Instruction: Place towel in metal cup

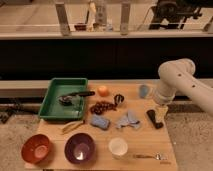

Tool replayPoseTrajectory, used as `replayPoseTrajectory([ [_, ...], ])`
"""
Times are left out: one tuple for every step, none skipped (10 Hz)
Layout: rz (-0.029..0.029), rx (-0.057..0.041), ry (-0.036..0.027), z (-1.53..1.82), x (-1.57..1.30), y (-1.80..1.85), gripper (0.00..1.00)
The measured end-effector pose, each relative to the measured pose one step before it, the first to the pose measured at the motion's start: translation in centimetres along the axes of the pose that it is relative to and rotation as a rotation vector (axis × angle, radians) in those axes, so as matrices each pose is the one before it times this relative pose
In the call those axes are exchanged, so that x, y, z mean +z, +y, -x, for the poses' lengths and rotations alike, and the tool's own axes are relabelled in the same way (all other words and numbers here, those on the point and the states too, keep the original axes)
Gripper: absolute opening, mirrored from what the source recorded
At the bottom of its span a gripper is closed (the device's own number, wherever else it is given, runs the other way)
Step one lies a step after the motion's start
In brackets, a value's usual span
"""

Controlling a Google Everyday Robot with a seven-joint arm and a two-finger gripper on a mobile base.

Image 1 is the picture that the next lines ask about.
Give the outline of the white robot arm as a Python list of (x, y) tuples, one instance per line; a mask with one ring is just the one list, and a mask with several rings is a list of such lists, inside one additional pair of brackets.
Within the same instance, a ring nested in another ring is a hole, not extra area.
[(203, 111), (213, 117), (213, 88), (196, 79), (195, 64), (191, 59), (178, 59), (162, 63), (160, 77), (153, 100), (160, 106), (170, 104), (177, 91), (190, 98)]

